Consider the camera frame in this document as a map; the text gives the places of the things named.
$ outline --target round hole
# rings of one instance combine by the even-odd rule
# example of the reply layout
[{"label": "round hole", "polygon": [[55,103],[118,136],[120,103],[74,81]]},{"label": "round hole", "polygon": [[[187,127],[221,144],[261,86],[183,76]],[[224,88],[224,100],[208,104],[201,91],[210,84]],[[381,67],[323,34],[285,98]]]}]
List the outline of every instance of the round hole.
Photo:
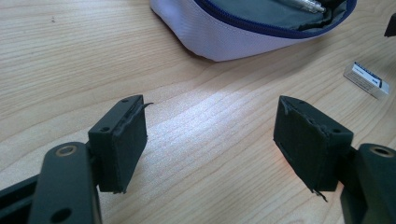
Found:
[{"label": "round hole", "polygon": [[64,208],[54,213],[50,218],[50,221],[52,223],[60,223],[67,220],[70,215],[72,215],[72,210],[70,210],[69,208]]},{"label": "round hole", "polygon": [[65,146],[56,150],[56,155],[59,157],[64,157],[73,154],[76,150],[76,146]]},{"label": "round hole", "polygon": [[105,133],[105,132],[107,132],[108,130],[110,130],[110,128],[109,128],[109,127],[105,127],[105,128],[102,128],[100,131],[101,131],[102,133]]},{"label": "round hole", "polygon": [[372,147],[370,148],[370,150],[372,152],[374,152],[376,155],[378,156],[382,156],[382,157],[387,157],[387,158],[391,158],[394,157],[394,152],[390,151],[386,148],[382,148],[382,147]]}]

